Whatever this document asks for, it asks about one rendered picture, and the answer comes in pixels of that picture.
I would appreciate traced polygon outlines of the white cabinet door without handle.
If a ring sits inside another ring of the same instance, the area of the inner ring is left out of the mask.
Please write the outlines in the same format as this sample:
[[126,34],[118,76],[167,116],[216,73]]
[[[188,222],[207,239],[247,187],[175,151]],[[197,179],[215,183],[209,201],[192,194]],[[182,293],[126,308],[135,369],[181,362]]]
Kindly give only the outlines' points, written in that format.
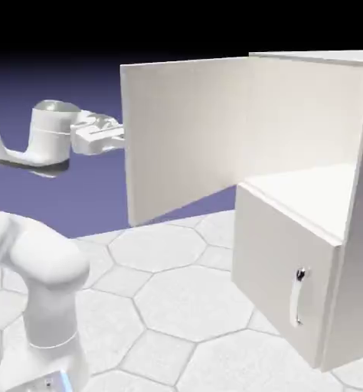
[[145,224],[247,173],[245,57],[120,68],[129,224]]

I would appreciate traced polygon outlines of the white cabinet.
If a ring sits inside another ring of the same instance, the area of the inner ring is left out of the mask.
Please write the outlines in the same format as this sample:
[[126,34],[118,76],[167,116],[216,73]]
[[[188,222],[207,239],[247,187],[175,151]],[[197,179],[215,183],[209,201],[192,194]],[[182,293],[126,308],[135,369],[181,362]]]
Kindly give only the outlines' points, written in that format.
[[363,51],[252,53],[246,178],[340,242],[321,371],[363,358]]

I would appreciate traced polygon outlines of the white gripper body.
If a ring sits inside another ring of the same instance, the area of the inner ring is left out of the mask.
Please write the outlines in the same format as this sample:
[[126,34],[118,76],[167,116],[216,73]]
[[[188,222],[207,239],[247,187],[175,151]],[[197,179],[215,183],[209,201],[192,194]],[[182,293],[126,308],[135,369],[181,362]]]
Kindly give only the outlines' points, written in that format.
[[123,149],[125,144],[124,128],[120,124],[105,122],[79,122],[70,127],[73,152],[81,155],[100,155],[115,149]]

